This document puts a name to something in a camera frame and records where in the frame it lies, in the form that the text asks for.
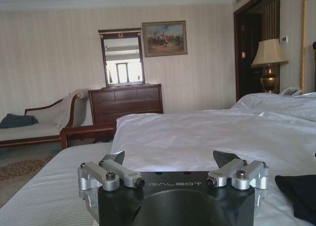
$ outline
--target wooden dresser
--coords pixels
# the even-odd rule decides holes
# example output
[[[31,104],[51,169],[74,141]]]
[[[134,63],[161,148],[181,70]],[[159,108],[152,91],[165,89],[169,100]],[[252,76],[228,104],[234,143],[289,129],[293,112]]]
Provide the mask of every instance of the wooden dresser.
[[[161,84],[106,87],[89,90],[93,124],[110,124],[131,113],[163,113]]]

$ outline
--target picture frame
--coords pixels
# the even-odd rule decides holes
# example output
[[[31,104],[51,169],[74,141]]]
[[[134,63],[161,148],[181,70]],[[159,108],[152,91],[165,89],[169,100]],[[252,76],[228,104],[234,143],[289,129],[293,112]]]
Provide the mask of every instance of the picture frame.
[[[186,21],[142,23],[145,57],[188,54]]]

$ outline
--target black cloth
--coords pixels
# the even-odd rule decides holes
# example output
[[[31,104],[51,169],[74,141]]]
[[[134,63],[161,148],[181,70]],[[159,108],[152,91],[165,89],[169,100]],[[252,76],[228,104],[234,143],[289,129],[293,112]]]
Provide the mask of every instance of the black cloth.
[[[38,123],[39,121],[34,116],[19,116],[13,114],[7,114],[1,121],[0,128],[12,128],[20,126],[30,126]]]
[[[276,176],[275,181],[292,200],[294,216],[316,225],[316,175]]]

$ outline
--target upholstered bench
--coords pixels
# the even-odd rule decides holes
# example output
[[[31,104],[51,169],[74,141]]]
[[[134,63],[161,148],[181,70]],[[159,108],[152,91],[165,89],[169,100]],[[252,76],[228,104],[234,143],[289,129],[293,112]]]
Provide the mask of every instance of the upholstered bench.
[[[0,148],[60,141],[60,131],[64,127],[77,127],[84,122],[87,94],[87,90],[76,90],[52,105],[25,109],[24,115],[33,115],[39,122],[0,129]]]

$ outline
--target telephone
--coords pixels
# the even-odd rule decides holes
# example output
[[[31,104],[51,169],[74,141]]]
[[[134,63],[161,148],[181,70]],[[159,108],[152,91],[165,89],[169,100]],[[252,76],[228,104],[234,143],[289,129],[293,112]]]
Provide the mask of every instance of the telephone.
[[[301,93],[302,93],[302,90],[300,88],[288,87],[287,89],[280,92],[279,95],[296,96],[296,95],[300,95]]]

